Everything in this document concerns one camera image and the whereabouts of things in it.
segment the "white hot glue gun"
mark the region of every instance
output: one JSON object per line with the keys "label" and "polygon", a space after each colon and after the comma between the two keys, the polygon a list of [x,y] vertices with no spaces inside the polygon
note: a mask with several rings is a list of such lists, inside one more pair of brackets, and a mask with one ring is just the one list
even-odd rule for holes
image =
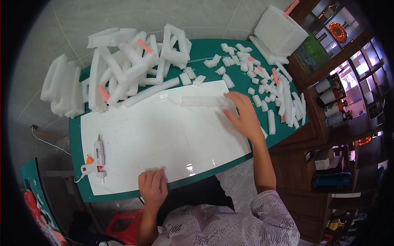
{"label": "white hot glue gun", "polygon": [[107,173],[105,172],[104,165],[105,165],[105,159],[104,159],[104,146],[102,144],[102,141],[100,140],[100,134],[95,142],[95,148],[94,148],[94,155],[95,155],[95,160],[94,163],[91,164],[85,164],[81,166],[81,172],[82,176],[79,178],[76,183],[78,183],[83,177],[88,175],[91,172],[95,172],[96,177],[101,178],[101,184],[105,184],[105,176],[107,176]]}

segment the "white board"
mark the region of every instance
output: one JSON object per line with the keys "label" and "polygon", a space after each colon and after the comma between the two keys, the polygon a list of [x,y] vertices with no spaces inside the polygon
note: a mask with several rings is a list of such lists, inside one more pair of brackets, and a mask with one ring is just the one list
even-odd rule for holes
{"label": "white board", "polygon": [[[223,80],[157,93],[136,105],[108,107],[81,116],[84,157],[93,155],[98,134],[104,143],[106,183],[88,175],[93,194],[138,190],[138,175],[165,169],[168,182],[208,171],[251,152],[219,107],[181,107],[182,96],[219,96]],[[236,108],[229,108],[238,115]]]}

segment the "hand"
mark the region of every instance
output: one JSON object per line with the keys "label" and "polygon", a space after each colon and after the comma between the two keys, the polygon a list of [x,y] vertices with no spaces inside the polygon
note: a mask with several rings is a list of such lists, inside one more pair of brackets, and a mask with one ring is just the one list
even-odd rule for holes
{"label": "hand", "polygon": [[138,176],[138,188],[145,200],[144,211],[157,215],[160,206],[167,197],[167,182],[164,178],[164,169],[146,171]]}
{"label": "hand", "polygon": [[242,135],[249,138],[252,143],[264,140],[265,138],[261,131],[260,123],[258,122],[255,109],[253,108],[249,97],[235,91],[223,95],[234,102],[240,114],[240,117],[237,118],[229,110],[223,110],[223,113],[227,116],[233,126]]}

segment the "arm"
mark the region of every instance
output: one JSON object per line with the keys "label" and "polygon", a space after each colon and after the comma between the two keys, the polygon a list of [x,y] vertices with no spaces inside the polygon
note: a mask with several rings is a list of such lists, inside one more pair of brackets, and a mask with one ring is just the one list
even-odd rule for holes
{"label": "arm", "polygon": [[275,190],[276,177],[269,157],[264,134],[261,131],[255,109],[249,97],[238,92],[224,94],[231,99],[239,111],[239,118],[235,117],[229,110],[223,112],[234,125],[234,127],[252,142],[253,148],[253,172],[257,193],[266,190]]}
{"label": "arm", "polygon": [[144,215],[139,227],[137,245],[152,245],[158,237],[157,213],[167,197],[164,170],[146,171],[138,176],[138,188],[145,200]]}

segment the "teal table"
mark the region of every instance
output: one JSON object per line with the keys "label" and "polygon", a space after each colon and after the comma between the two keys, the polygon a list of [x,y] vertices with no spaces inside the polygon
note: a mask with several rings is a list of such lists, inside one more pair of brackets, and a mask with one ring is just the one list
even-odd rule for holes
{"label": "teal table", "polygon": [[[221,80],[221,76],[217,75],[215,73],[215,70],[220,68],[221,66],[224,66],[222,60],[220,60],[218,65],[214,68],[207,68],[203,64],[204,60],[212,59],[215,54],[221,55],[222,57],[229,55],[228,53],[222,51],[222,49],[220,48],[221,43],[227,43],[229,46],[232,47],[235,47],[237,43],[241,43],[244,47],[251,47],[253,50],[250,52],[250,55],[255,59],[261,61],[261,66],[264,67],[270,75],[272,74],[272,68],[276,67],[267,64],[267,62],[258,52],[256,47],[252,44],[252,42],[238,41],[238,40],[223,40],[223,39],[196,39],[196,40],[192,40],[192,43],[193,46],[190,52],[191,60],[188,63],[188,67],[192,67],[197,76],[198,75],[206,76],[205,79],[206,82]],[[171,69],[169,70],[166,80],[178,77],[180,73],[182,73],[182,71],[178,67],[171,66]],[[88,78],[89,74],[90,74],[90,67],[83,69],[81,71],[80,81],[83,81],[86,78]],[[235,87],[230,89],[230,91],[238,91],[240,93],[247,94],[247,89],[249,87],[252,87],[257,92],[259,85],[253,84],[251,82],[251,79],[246,75],[246,73],[240,70],[239,66],[233,65],[231,67],[226,67],[226,74],[230,76],[230,78],[233,80],[235,84]],[[146,88],[148,88],[148,86],[143,88],[140,87],[139,91],[144,90]],[[294,86],[293,83],[290,83],[290,90],[297,92],[296,87]],[[267,96],[267,94],[261,95],[260,98],[263,99],[265,96]],[[268,103],[268,107],[269,109],[272,109],[275,112],[275,124],[276,124],[276,134],[269,135],[268,138],[266,139],[267,147],[270,148],[275,144],[279,143],[280,141],[282,141],[283,139],[290,136],[296,130],[294,128],[288,127],[285,123],[283,124],[280,123],[281,120],[279,115],[277,114],[279,108],[276,107],[273,102]],[[85,106],[85,111],[86,113],[90,112],[90,109],[88,108],[87,104]],[[260,108],[256,108],[256,114],[258,116],[261,126],[264,128],[266,132],[268,132],[267,113],[262,112]],[[76,117],[75,119],[70,119],[69,131],[70,131],[70,148],[71,148],[72,164],[75,171],[75,177],[76,179],[78,179],[81,176],[80,167],[81,165],[85,164],[85,160],[84,160],[85,157],[83,156],[83,152],[82,152],[80,117]],[[229,163],[226,163],[214,169],[169,183],[168,184],[169,189],[175,189],[183,185],[187,185],[202,180],[204,178],[207,178],[209,176],[218,174],[238,164],[241,164],[252,157],[253,154],[249,153],[241,158],[233,160]],[[140,196],[139,191],[130,191],[130,192],[117,193],[117,194],[110,194],[110,195],[94,196],[92,189],[90,188],[90,183],[88,178],[83,178],[78,183],[78,187],[84,202],[106,202],[113,200],[130,199]]]}

